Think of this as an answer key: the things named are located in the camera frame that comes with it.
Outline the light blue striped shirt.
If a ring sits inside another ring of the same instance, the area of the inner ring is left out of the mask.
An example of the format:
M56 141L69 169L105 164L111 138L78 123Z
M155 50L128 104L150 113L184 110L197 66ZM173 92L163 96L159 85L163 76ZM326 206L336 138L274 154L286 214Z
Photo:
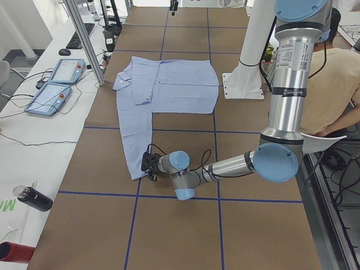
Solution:
M218 77L209 60L152 61L133 56L117 74L120 134L132 180L143 177L142 155L152 141L154 113L210 114L218 98Z

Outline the lower teach pendant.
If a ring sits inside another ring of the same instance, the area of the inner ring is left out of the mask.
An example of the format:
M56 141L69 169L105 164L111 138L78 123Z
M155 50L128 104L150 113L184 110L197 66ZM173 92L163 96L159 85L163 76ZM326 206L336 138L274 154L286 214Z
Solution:
M52 116L61 109L71 93L71 86L58 83L45 83L24 108L24 112Z

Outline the teach pendant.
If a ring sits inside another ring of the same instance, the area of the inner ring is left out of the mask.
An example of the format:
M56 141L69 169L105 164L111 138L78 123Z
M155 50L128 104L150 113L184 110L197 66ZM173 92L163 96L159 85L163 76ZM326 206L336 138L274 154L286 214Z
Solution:
M61 58L48 81L60 84L74 84L82 76L85 67L85 61L82 58Z
M71 93L71 86L58 83L45 83L24 108L24 112L52 116L61 109Z

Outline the black water bottle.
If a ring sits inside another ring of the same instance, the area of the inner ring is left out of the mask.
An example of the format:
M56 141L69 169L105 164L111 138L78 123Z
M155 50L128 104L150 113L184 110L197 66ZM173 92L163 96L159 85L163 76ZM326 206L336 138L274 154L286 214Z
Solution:
M13 194L20 202L41 212L47 212L53 205L52 199L29 186L18 185L13 189Z

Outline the upper teach pendant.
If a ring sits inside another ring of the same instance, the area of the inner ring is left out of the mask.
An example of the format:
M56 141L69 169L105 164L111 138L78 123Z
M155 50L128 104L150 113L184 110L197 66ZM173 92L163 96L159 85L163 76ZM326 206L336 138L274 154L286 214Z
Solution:
M48 81L60 84L74 84L82 76L85 67L85 61L82 58L61 58Z

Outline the black box with label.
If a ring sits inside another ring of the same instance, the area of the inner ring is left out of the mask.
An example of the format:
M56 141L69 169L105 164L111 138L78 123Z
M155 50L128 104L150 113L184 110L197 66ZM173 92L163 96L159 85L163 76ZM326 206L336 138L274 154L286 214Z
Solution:
M105 46L106 46L107 52L113 52L114 49L115 49L114 33L112 31L104 30L103 31L103 36L104 36L104 39L105 39Z

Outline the black computer mouse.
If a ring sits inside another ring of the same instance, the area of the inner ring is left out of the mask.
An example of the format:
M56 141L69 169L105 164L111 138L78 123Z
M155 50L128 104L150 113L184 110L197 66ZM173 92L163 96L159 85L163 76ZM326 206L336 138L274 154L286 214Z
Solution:
M58 51L58 54L60 56L70 56L71 55L71 51L69 49L66 48L62 48Z

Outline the white chair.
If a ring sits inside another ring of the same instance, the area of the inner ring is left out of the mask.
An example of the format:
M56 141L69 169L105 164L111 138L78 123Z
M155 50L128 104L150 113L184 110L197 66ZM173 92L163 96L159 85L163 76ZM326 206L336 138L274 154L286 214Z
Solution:
M327 150L340 140L347 138L346 135L340 137L326 138L316 137L305 133L300 133L303 136L303 154L312 154Z

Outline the red cylinder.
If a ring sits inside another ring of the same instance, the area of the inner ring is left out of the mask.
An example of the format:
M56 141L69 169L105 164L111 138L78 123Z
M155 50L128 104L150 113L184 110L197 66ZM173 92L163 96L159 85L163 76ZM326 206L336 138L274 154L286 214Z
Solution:
M1 243L1 261L26 264L31 261L34 251L35 247L6 241Z

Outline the seated person beige shirt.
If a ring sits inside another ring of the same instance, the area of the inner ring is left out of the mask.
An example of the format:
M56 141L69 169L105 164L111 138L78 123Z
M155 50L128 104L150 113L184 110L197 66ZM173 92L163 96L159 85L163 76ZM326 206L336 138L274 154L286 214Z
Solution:
M359 54L333 46L340 19L333 8L328 39L312 54L300 131L317 137L359 122Z

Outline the aluminium frame post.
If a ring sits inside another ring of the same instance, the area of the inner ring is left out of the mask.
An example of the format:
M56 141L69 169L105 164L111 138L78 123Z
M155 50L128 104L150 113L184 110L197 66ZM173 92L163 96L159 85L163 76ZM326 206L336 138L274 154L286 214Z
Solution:
M95 77L98 81L98 84L102 86L105 83L105 77L98 63L97 56L84 26L82 17L78 11L77 4L73 0L64 0L64 4L74 24L75 30L78 33L79 39L81 41L87 59L92 67L92 70L95 74Z

